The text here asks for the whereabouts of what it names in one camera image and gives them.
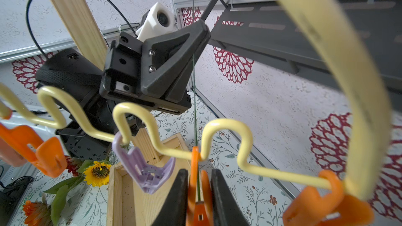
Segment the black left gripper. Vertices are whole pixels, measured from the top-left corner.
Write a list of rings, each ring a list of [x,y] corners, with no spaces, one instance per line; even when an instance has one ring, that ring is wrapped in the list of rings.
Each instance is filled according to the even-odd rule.
[[[99,93],[116,102],[179,115],[191,107],[186,86],[210,40],[203,20],[178,31],[141,42],[122,32],[111,43]]]

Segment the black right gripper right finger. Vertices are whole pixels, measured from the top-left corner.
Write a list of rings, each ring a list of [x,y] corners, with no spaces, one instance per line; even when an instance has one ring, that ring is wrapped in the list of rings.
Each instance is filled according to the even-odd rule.
[[[210,184],[213,200],[213,225],[248,226],[249,224],[232,196],[221,170],[212,170]]]

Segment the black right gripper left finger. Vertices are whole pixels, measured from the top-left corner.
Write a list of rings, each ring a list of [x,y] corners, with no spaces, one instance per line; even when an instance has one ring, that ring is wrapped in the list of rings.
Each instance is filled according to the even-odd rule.
[[[166,200],[152,226],[185,226],[188,170],[179,170]]]

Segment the yellow clip hanger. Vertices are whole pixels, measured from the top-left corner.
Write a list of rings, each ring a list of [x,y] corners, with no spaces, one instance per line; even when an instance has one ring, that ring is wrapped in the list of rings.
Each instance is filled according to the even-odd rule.
[[[25,23],[28,0],[1,0],[1,53],[34,46]],[[86,0],[100,30],[117,28],[124,20],[105,0]],[[173,11],[172,0],[111,0],[130,22],[156,2]],[[34,0],[30,23],[38,43],[71,38],[50,0]],[[251,74],[240,83],[229,81],[218,67],[215,48],[208,45],[196,69],[196,87],[227,118],[246,123],[254,135],[254,145],[282,171],[316,175],[321,169],[338,169],[344,153],[329,139],[343,139],[340,115],[351,112],[345,96],[328,87],[293,76],[287,72],[253,62]],[[33,57],[28,64],[1,64],[1,82],[27,105],[40,106],[36,97],[37,83]],[[402,191],[402,167],[392,161],[384,164],[376,199],[382,203]]]

